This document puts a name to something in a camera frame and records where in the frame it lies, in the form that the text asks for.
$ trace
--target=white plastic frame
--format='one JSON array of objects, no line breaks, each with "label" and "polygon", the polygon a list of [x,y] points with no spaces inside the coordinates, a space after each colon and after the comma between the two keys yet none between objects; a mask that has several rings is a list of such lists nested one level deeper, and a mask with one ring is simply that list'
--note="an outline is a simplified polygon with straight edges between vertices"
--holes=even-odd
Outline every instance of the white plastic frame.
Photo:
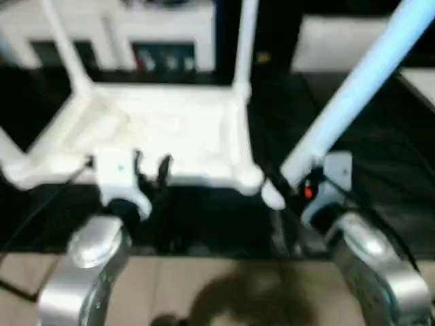
[{"label": "white plastic frame", "polygon": [[[101,147],[138,149],[139,170],[155,178],[173,157],[170,184],[258,192],[263,181],[249,146],[246,103],[257,0],[245,0],[237,78],[232,87],[95,84],[87,76],[51,0],[42,0],[73,92],[28,153],[0,132],[0,162],[13,184],[29,189],[62,183]],[[79,182],[94,183],[86,171]]]}]

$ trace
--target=black wire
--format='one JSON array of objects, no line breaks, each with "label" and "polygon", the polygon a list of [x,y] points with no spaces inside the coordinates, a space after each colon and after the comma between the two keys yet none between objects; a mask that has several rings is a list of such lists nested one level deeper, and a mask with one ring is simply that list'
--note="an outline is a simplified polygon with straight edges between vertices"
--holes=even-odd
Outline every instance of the black wire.
[{"label": "black wire", "polygon": [[10,250],[10,247],[13,245],[14,241],[17,239],[17,237],[20,235],[20,233],[23,231],[23,229],[26,228],[26,226],[36,217],[36,215],[42,211],[55,197],[57,197],[66,187],[71,185],[88,167],[90,162],[87,162],[83,167],[81,167],[79,170],[74,172],[70,178],[61,184],[55,192],[53,192],[50,196],[48,196],[45,200],[39,203],[39,205],[31,210],[31,212],[23,218],[23,222],[15,229],[15,232],[11,235],[11,237],[6,241],[6,243],[0,248],[0,264],[3,262],[3,260],[6,258],[8,251]]},{"label": "black wire", "polygon": [[351,192],[348,192],[347,190],[343,189],[341,186],[333,182],[333,180],[329,179],[327,176],[325,176],[325,180],[330,183],[332,186],[334,186],[342,195],[344,195],[348,200],[351,200],[355,202],[363,211],[369,214],[369,217],[371,217],[372,222],[381,229],[382,232],[386,233],[386,236],[388,238],[392,238],[394,242],[396,243],[397,247],[400,248],[403,254],[406,255],[406,258],[409,260],[409,263],[412,265],[412,267],[421,274],[421,270],[418,266],[417,260],[415,259],[415,256],[409,249],[408,245],[405,243],[403,238],[397,233],[397,231],[384,220],[376,212],[375,209],[371,208],[370,205],[365,203],[361,198],[356,196],[355,194],[352,194]]}]

